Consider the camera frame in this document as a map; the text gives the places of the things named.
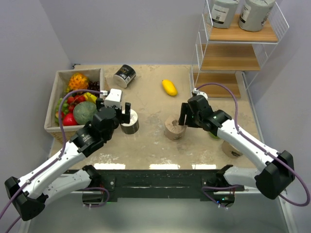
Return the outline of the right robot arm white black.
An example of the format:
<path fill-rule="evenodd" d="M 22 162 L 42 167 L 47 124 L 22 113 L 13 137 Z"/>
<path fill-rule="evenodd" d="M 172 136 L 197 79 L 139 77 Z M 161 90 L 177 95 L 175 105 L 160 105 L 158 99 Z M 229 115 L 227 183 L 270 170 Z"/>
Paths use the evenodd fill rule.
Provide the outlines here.
<path fill-rule="evenodd" d="M 294 158 L 288 151 L 277 150 L 260 142 L 223 110 L 213 111 L 203 95 L 182 103 L 179 125 L 202 128 L 231 144 L 254 165 L 255 169 L 227 166 L 216 179 L 219 189 L 233 185 L 257 188 L 265 197 L 275 199 L 294 181 Z"/>

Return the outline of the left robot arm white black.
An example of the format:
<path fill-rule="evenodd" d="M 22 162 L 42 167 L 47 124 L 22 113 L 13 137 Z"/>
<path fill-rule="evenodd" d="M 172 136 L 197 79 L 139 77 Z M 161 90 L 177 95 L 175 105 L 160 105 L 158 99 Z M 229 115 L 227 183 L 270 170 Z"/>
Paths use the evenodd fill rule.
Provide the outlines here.
<path fill-rule="evenodd" d="M 86 159 L 111 140 L 113 132 L 130 122 L 131 104 L 100 103 L 93 119 L 80 128 L 54 156 L 32 172 L 8 178 L 4 185 L 9 204 L 14 205 L 19 217 L 28 221 L 38 216 L 55 199 L 79 189 L 96 190 L 101 179 L 93 166 L 86 166 L 69 178 L 60 176 L 74 164 Z"/>

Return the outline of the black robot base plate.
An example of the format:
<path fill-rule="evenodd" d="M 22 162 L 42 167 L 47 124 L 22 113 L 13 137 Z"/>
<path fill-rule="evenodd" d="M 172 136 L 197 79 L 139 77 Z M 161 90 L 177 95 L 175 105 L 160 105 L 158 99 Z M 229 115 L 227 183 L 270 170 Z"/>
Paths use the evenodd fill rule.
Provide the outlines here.
<path fill-rule="evenodd" d="M 199 199 L 226 207 L 235 201 L 235 192 L 244 187 L 234 187 L 222 177 L 225 169 L 160 169 L 126 170 L 83 167 L 93 179 L 91 188 L 103 187 L 102 196 L 109 202 L 119 199 Z"/>

